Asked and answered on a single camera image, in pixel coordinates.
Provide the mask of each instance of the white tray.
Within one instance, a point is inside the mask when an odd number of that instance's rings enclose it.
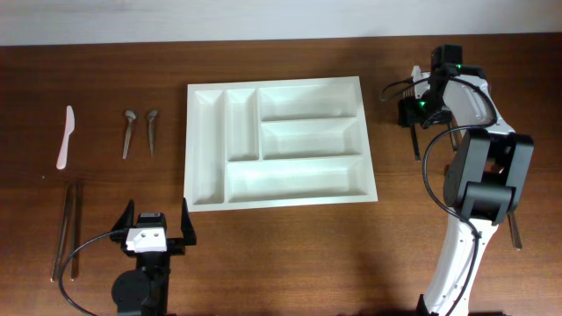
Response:
[[[190,84],[190,211],[377,201],[359,77]]]

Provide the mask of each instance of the wooden table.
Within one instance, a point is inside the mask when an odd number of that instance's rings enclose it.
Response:
[[[198,245],[172,260],[169,311],[178,315],[355,315],[412,310],[433,276],[447,216],[431,201],[410,133],[396,125],[388,83],[429,68],[434,47],[464,46],[484,68],[501,114],[535,140],[517,209],[524,250],[507,224],[488,247],[472,311],[512,315],[562,310],[562,34],[318,39],[0,48],[1,314],[77,314],[49,282],[63,183],[84,186],[82,240],[112,228],[129,198],[164,212],[179,236],[184,187],[186,85],[359,75],[378,188],[377,203],[191,215]],[[72,104],[68,166],[55,168]],[[121,159],[125,109],[161,113],[156,156],[138,120]],[[442,128],[419,132],[420,146]],[[450,143],[430,159],[443,185]],[[68,292],[114,314],[111,287],[134,260],[101,241],[81,257]]]

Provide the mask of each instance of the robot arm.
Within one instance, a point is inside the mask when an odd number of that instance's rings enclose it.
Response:
[[[412,129],[414,150],[415,124],[422,128],[452,126],[454,118],[458,126],[482,126],[461,131],[463,140],[443,187],[444,202],[457,217],[448,215],[436,273],[416,309],[418,315],[464,316],[468,314],[468,298],[484,250],[498,225],[519,203],[533,141],[516,134],[501,117],[489,96],[484,72],[463,64],[461,47],[437,48],[432,54],[431,72],[422,73],[415,66],[412,82],[418,84],[399,102],[399,124]],[[465,221],[476,228],[479,239]],[[475,242],[479,243],[476,254]]]

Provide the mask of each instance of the white plastic knife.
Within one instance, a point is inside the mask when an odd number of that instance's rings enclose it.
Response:
[[[72,106],[69,105],[67,106],[67,124],[64,127],[61,151],[59,152],[59,158],[56,160],[56,168],[58,170],[64,169],[67,166],[68,139],[72,132],[74,132],[74,112],[72,111]]]

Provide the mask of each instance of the metal spoon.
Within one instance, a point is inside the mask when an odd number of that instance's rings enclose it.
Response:
[[[148,115],[148,142],[150,143],[150,154],[155,155],[155,127],[153,121],[158,115],[158,110],[152,110]]]
[[[137,118],[133,111],[125,111],[125,117],[129,120],[129,127],[126,129],[125,146],[123,147],[123,159],[126,159],[126,153],[129,151],[129,143],[131,142],[131,132],[133,131],[133,121]]]

